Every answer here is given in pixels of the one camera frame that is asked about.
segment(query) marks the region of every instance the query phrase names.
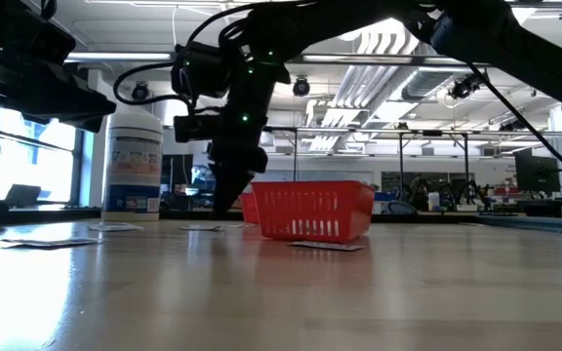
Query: table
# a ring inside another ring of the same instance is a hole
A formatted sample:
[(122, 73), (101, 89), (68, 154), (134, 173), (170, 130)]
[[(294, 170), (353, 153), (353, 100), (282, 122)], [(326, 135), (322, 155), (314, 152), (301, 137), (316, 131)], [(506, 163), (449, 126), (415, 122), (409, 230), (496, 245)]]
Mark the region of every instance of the table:
[(0, 350), (562, 350), (562, 234), (374, 224), (342, 253), (87, 224), (0, 232), (104, 240), (0, 248)]

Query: red plastic basket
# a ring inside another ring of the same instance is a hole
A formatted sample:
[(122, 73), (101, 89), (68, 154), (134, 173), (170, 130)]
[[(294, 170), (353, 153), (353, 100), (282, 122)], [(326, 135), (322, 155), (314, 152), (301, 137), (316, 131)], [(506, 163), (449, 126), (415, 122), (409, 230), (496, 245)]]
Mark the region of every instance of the red plastic basket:
[(255, 195), (253, 193), (244, 193), (240, 196), (240, 202), (242, 202), (244, 221), (249, 224), (260, 224), (260, 215), (258, 214)]
[(375, 191), (358, 181), (252, 185), (266, 238), (345, 243), (370, 227)]

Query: plastic basket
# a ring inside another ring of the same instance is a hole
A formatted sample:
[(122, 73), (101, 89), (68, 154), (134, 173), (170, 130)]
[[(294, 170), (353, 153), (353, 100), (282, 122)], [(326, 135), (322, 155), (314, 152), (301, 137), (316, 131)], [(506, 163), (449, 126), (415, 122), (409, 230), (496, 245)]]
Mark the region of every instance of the plastic basket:
[(266, 238), (346, 243), (370, 227), (375, 191), (358, 181), (252, 185)]
[(240, 202), (242, 202), (244, 221), (249, 224), (260, 224), (260, 215), (258, 214), (255, 195), (253, 195), (253, 193), (244, 193), (240, 196)]

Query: ceiling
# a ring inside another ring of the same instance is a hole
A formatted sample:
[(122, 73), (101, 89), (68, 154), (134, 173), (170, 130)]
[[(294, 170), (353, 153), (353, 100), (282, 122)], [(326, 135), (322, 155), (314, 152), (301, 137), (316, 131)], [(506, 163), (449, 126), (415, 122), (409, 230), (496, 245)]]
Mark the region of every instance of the ceiling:
[[(40, 0), (25, 0), (35, 8)], [(185, 43), (190, 33), (209, 15), (220, 8), (176, 9), (174, 7), (137, 7), (128, 4), (89, 3), (84, 0), (60, 0), (55, 21), (66, 28), (78, 41), (77, 51), (134, 51), (169, 52), (174, 47), (173, 30), (177, 43)], [(562, 46), (561, 11), (538, 10), (526, 20), (524, 26), (541, 37)], [(216, 44), (218, 33), (227, 25), (226, 20), (217, 20), (200, 36), (202, 42)], [(342, 41), (330, 39), (313, 45), (306, 53), (356, 53), (360, 40)], [(107, 74), (116, 75), (131, 65), (113, 64)], [(289, 64), (293, 80), (298, 76), (308, 77), (311, 85), (310, 98), (330, 100), (340, 88), (349, 66)], [(516, 107), (523, 107), (526, 117), (538, 127), (547, 124), (548, 109), (556, 101), (537, 93), (517, 79), (497, 69), (490, 69), (489, 76), (500, 91)], [(148, 80), (149, 87), (157, 94), (170, 91), (168, 70), (149, 72), (137, 80)], [(296, 125), (304, 121), (303, 115), (310, 98), (298, 98), (292, 94), (292, 86), (278, 85), (270, 105), (270, 124)], [(411, 113), (413, 119), (406, 122), (410, 128), (484, 128), (494, 126), (490, 121), (500, 121), (506, 108), (487, 90), (475, 93), (461, 104), (447, 106), (443, 97), (431, 97), (420, 103)]]

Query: monitor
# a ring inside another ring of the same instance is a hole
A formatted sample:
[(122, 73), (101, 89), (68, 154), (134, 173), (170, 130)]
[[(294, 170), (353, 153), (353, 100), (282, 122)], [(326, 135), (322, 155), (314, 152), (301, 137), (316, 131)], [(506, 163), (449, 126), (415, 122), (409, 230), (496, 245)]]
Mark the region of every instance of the monitor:
[(515, 153), (517, 187), (524, 191), (551, 194), (561, 191), (559, 168), (555, 158), (533, 156), (529, 149)]

